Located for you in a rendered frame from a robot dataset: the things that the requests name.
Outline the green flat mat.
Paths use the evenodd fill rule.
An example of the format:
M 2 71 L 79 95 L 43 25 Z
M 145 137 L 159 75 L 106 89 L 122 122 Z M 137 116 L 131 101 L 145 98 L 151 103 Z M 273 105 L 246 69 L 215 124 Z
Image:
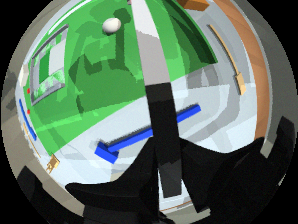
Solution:
M 196 35 L 169 3 L 165 0 L 145 0 L 145 3 L 156 24 L 170 83 L 210 64 Z M 102 23 L 109 18 L 121 22 L 120 30 L 113 34 L 102 30 Z M 29 119 L 49 156 L 98 121 L 146 95 L 132 4 L 128 6 L 126 0 L 90 0 L 73 11 L 49 36 L 64 24 L 69 24 L 64 67 L 45 79 L 39 89 L 43 95 L 48 92 L 52 77 L 65 83 L 65 87 L 33 107 L 27 93 L 29 75 L 23 87 L 25 105 L 31 111 Z M 48 40 L 48 32 L 35 52 Z M 40 93 L 37 91 L 37 96 Z

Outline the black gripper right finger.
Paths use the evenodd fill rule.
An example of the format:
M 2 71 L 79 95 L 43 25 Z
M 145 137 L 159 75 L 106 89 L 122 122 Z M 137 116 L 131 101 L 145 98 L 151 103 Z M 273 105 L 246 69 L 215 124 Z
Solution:
M 261 153 L 265 137 L 255 139 L 253 143 L 231 151 L 221 153 L 201 147 L 180 137 L 181 179 L 188 190 L 197 213 L 209 209 L 214 198 L 229 183 L 231 177 L 249 164 L 257 153 Z

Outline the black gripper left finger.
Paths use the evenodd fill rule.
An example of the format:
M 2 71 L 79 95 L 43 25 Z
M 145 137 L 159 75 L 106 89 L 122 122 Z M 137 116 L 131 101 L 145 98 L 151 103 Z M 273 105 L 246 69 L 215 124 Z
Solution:
M 116 181 L 98 184 L 65 184 L 65 189 L 81 204 L 94 208 L 137 212 L 153 224 L 160 224 L 158 163 L 153 137 Z

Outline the white golf ball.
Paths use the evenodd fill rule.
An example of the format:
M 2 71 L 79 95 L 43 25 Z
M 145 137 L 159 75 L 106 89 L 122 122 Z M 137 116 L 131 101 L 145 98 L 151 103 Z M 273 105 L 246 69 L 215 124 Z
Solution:
M 102 30 L 104 30 L 106 34 L 113 34 L 113 32 L 120 30 L 120 27 L 121 22 L 117 18 L 109 18 L 102 23 Z

